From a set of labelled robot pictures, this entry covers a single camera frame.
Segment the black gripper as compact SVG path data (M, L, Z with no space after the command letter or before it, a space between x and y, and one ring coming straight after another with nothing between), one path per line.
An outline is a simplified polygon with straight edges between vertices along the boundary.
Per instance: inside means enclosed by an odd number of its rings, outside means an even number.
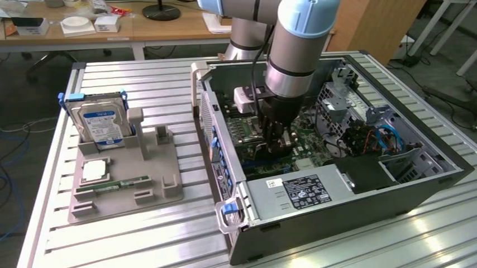
M263 99L260 112L264 129L290 129L302 107L302 96L287 98L274 95Z

